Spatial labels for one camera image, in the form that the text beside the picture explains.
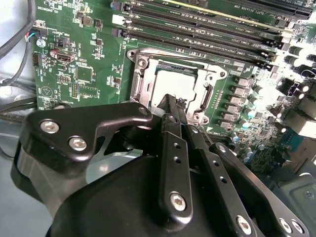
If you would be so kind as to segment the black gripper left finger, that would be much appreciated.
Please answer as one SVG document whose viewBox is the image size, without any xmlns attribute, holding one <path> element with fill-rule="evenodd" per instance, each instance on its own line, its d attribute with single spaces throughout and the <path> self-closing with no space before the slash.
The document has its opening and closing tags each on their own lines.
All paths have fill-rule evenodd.
<svg viewBox="0 0 316 237">
<path fill-rule="evenodd" d="M 158 209 L 164 225 L 186 225 L 193 215 L 187 142 L 173 96 L 158 105 L 161 116 L 139 103 L 39 111 L 27 116 L 20 136 L 18 170 L 49 213 L 87 180 L 97 153 L 140 149 L 158 159 Z"/>
</svg>

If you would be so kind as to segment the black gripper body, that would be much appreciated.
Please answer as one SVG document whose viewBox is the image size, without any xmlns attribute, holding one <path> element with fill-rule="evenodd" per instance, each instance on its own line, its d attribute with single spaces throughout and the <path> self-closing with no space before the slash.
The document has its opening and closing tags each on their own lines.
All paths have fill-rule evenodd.
<svg viewBox="0 0 316 237">
<path fill-rule="evenodd" d="M 202 175 L 191 172 L 193 218 L 179 231 L 164 228 L 158 209 L 158 159 L 137 158 L 68 197 L 50 237 L 229 237 L 219 202 Z"/>
</svg>

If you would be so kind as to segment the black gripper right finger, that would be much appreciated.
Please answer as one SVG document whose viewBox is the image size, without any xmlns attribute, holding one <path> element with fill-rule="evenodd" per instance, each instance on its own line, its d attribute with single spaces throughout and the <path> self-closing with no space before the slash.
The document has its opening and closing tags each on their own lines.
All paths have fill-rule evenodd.
<svg viewBox="0 0 316 237">
<path fill-rule="evenodd" d="M 226 237 L 307 237 L 304 223 L 222 143 L 207 144 L 204 132 L 185 118 L 186 102 L 176 108 L 189 143 L 189 164 L 201 173 L 224 217 Z"/>
</svg>

